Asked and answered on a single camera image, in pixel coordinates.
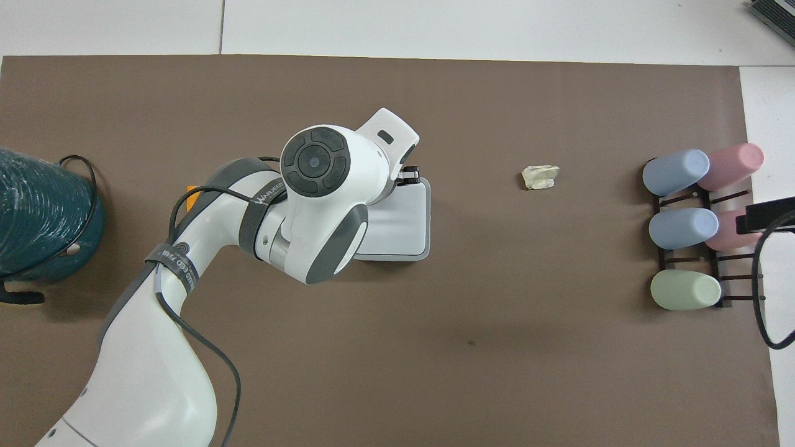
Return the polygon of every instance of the blue cup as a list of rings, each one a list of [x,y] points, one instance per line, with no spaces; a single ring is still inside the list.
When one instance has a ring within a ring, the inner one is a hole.
[[[718,232],[718,216],[704,208],[682,208],[659,212],[649,222],[649,236],[666,250],[690,247]]]
[[[668,196],[701,180],[709,171],[709,157],[698,149],[680,150],[649,161],[643,184],[658,196]]]

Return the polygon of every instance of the plastic cup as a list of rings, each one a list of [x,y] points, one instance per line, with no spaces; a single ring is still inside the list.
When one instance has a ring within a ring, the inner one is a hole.
[[[666,250],[690,247],[718,232],[718,218],[704,208],[682,208],[659,212],[649,222],[649,236]]]
[[[651,280],[651,296],[663,309],[703,309],[718,302],[720,294],[717,279],[690,270],[663,270]]]
[[[698,184],[708,191],[717,191],[755,173],[765,163],[759,146],[743,143],[709,154],[709,172]]]
[[[745,210],[725,211],[718,213],[718,232],[707,239],[706,244],[714,251],[729,251],[736,248],[756,245],[762,233],[737,234],[737,218],[744,216]]]
[[[643,168],[643,184],[658,196],[668,196],[696,183],[709,171],[709,157],[698,149],[680,150],[655,158]]]

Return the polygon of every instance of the black control button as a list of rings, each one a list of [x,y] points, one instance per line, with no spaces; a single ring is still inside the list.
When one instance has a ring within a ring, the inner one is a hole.
[[[308,194],[317,193],[317,183],[314,181],[304,180],[295,171],[287,174],[287,182],[293,189],[296,189],[299,192],[306,192]]]
[[[392,135],[390,135],[389,132],[387,132],[386,130],[379,130],[378,136],[381,137],[381,139],[384,140],[384,143],[386,144],[392,144],[392,142],[395,141],[395,139],[392,138]]]
[[[296,160],[296,154],[298,154],[298,150],[304,145],[305,143],[305,134],[298,134],[293,137],[292,140],[287,142],[287,146],[285,147],[285,152],[281,155],[281,163],[284,166],[292,166]]]
[[[337,157],[334,159],[332,169],[328,171],[328,175],[323,179],[323,186],[325,186],[326,189],[334,189],[342,183],[343,175],[345,174],[345,165],[347,165],[347,159],[345,157]]]
[[[298,169],[306,177],[317,178],[328,171],[332,158],[324,147],[311,145],[305,147],[298,156]]]
[[[345,138],[328,127],[312,129],[312,141],[325,144],[332,152],[345,149]]]

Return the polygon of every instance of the teal bucket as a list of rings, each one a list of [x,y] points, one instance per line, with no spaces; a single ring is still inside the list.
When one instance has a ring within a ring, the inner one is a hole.
[[[0,194],[0,282],[54,282],[96,251],[105,212],[85,178],[0,147]]]

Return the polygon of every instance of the green cup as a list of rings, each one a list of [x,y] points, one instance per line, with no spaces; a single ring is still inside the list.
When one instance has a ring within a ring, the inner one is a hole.
[[[720,283],[699,272],[663,270],[651,280],[651,296],[664,309],[702,309],[718,302]]]

